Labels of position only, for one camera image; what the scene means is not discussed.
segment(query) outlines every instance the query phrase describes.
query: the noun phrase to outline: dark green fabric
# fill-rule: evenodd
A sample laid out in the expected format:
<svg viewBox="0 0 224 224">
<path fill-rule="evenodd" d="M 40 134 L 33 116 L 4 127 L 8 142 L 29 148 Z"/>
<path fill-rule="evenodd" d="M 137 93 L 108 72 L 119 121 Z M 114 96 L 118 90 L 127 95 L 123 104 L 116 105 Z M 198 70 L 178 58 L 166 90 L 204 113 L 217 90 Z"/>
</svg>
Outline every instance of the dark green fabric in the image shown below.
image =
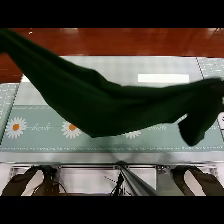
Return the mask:
<svg viewBox="0 0 224 224">
<path fill-rule="evenodd" d="M 173 123 L 188 114 L 179 123 L 180 133 L 195 145 L 221 110 L 222 94 L 211 88 L 221 82 L 218 78 L 165 88 L 120 86 L 6 29 L 0 29 L 0 51 L 9 54 L 59 115 L 91 137 Z"/>
</svg>

